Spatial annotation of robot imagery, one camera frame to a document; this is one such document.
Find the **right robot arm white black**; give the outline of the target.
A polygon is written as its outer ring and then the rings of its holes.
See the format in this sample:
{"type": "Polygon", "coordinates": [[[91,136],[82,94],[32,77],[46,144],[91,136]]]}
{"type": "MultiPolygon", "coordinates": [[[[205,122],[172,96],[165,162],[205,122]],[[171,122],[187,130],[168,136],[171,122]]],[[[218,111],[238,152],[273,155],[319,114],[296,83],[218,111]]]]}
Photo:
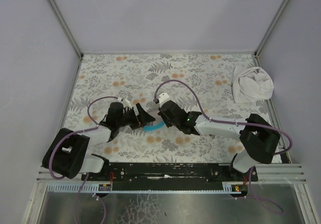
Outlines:
{"type": "Polygon", "coordinates": [[[174,126],[187,135],[221,136],[240,141],[244,150],[233,157],[232,170],[244,174],[256,164],[272,163],[280,134],[261,116],[251,114],[240,121],[228,118],[210,121],[199,111],[186,112],[172,100],[159,105],[158,114],[167,127],[174,126]]]}

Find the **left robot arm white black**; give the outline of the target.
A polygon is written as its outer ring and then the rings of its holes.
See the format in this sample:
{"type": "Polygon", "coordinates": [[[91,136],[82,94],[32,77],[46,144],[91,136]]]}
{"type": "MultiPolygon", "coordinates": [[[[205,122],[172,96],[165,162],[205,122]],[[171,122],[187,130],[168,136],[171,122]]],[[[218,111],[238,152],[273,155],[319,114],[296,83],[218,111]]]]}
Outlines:
{"type": "Polygon", "coordinates": [[[79,173],[100,173],[108,160],[88,154],[88,147],[114,140],[123,127],[129,126],[135,130],[155,121],[139,103],[136,108],[138,113],[133,107],[113,102],[103,120],[95,127],[79,131],[62,128],[43,157],[42,166],[49,170],[54,179],[73,179],[79,173]]]}

